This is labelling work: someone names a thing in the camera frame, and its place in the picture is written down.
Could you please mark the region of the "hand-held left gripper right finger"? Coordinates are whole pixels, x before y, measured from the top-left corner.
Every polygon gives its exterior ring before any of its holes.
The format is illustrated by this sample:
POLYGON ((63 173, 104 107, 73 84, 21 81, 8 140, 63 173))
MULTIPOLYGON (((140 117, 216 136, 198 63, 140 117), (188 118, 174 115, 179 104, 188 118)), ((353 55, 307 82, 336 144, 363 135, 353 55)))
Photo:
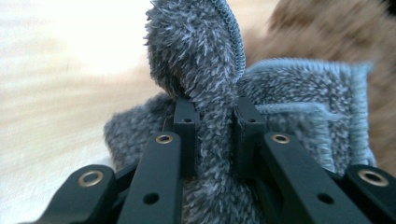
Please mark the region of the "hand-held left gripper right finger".
POLYGON ((246 96, 237 99, 233 114, 233 168, 240 178, 253 178, 255 146, 263 134, 264 119, 246 96))

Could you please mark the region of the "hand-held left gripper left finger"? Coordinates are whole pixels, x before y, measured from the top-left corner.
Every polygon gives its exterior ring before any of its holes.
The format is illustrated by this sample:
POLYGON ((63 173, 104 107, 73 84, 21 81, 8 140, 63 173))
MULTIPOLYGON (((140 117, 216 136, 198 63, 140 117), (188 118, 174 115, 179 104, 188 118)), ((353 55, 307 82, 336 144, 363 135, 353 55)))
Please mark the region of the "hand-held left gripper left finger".
POLYGON ((165 132, 173 132, 181 138, 181 174, 183 178, 193 178, 196 175, 196 128, 199 114, 194 103, 178 97, 175 112, 166 118, 163 124, 165 132))

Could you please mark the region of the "grey fluffy cloth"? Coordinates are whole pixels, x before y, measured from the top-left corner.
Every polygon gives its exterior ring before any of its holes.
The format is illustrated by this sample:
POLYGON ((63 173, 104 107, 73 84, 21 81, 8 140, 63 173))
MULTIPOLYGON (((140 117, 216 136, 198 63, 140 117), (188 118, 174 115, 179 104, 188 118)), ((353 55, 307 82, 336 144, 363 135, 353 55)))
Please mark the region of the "grey fluffy cloth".
POLYGON ((315 183, 315 169, 340 175, 375 163, 368 145, 369 64, 280 58, 246 66, 226 0, 153 0, 147 30, 150 74, 161 92, 115 115, 105 139, 115 167, 125 168, 141 159, 178 98, 193 103, 196 176, 183 186, 183 224, 268 222, 257 192, 236 173, 232 116, 242 95, 267 131, 295 135, 311 155, 301 163, 305 187, 315 183))

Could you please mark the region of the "brown plush toy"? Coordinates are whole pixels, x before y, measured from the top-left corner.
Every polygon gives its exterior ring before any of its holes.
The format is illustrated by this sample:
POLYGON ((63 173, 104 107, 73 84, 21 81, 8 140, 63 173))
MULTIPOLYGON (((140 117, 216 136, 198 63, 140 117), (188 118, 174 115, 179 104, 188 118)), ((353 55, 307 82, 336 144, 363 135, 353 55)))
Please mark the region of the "brown plush toy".
POLYGON ((396 176, 396 0, 278 0, 243 40, 248 65, 275 57, 373 62, 370 145, 379 167, 396 176))

